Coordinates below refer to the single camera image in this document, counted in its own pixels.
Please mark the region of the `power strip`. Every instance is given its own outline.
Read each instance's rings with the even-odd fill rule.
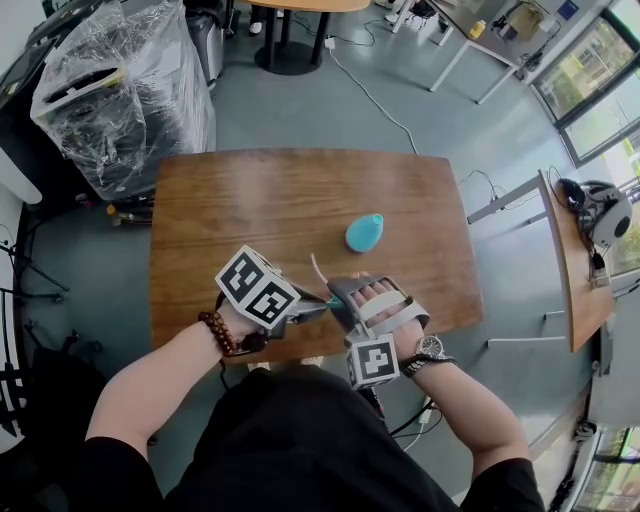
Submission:
[[[431,401],[431,398],[429,398],[428,396],[425,396],[424,405],[422,407],[427,405],[430,401]],[[431,418],[432,410],[433,409],[429,408],[420,415],[420,417],[418,418],[418,423],[420,423],[420,425],[425,425],[426,423],[429,423],[429,418]]]

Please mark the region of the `blue egg-shaped object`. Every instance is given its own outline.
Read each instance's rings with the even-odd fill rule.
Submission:
[[[360,217],[347,228],[347,245],[352,251],[370,251],[380,240],[383,226],[384,218],[379,213]]]

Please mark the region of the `round table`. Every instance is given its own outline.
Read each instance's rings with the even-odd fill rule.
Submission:
[[[370,0],[252,0],[252,5],[267,8],[267,30],[264,46],[256,52],[255,61],[262,69],[278,75],[304,75],[320,67],[322,47],[332,12],[353,12],[366,8]],[[282,35],[275,42],[276,10],[284,10]],[[313,48],[290,41],[291,12],[321,12]]]

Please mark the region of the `hand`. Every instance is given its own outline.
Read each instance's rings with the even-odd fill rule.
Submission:
[[[352,274],[351,277],[368,276],[366,272],[360,272],[359,274]],[[362,307],[367,301],[373,299],[376,295],[380,295],[385,292],[392,292],[394,290],[391,283],[384,280],[379,283],[373,283],[372,285],[360,288],[353,294],[353,299],[356,301],[358,307]],[[392,306],[382,313],[374,316],[367,321],[367,327],[373,327],[379,324],[383,320],[395,315],[398,311],[405,308],[404,304],[398,304]],[[422,325],[417,318],[409,320],[406,324],[401,325],[393,331],[393,342],[396,346],[396,354],[398,361],[404,361],[409,359],[416,351],[416,345],[418,340],[424,336],[422,332]]]
[[[238,313],[227,299],[222,302],[218,313],[227,324],[235,342],[240,342],[249,334],[262,329],[256,322]]]

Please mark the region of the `black table base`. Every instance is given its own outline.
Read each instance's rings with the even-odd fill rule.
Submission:
[[[273,8],[267,9],[267,30],[264,46],[256,52],[256,64],[276,75],[305,75],[315,71],[322,64],[322,48],[324,48],[324,39],[328,26],[329,13],[323,12],[313,48],[297,41],[289,41],[291,11],[284,11],[282,36],[280,42],[276,43],[276,10]]]

